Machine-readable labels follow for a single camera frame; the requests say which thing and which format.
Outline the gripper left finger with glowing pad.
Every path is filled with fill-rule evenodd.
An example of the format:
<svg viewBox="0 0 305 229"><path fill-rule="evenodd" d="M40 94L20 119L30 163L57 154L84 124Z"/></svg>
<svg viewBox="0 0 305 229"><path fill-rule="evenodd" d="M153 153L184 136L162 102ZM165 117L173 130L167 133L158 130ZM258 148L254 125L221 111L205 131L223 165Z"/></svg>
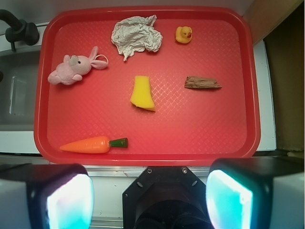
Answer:
<svg viewBox="0 0 305 229"><path fill-rule="evenodd" d="M79 164L0 166L2 229L88 229L93 182Z"/></svg>

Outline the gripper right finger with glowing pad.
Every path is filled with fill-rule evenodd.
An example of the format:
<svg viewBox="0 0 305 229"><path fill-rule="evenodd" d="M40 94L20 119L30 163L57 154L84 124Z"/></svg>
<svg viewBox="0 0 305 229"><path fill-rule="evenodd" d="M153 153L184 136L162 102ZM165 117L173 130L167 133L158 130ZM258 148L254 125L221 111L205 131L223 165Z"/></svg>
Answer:
<svg viewBox="0 0 305 229"><path fill-rule="evenodd" d="M215 229L303 229L305 162L297 157L221 158L206 204Z"/></svg>

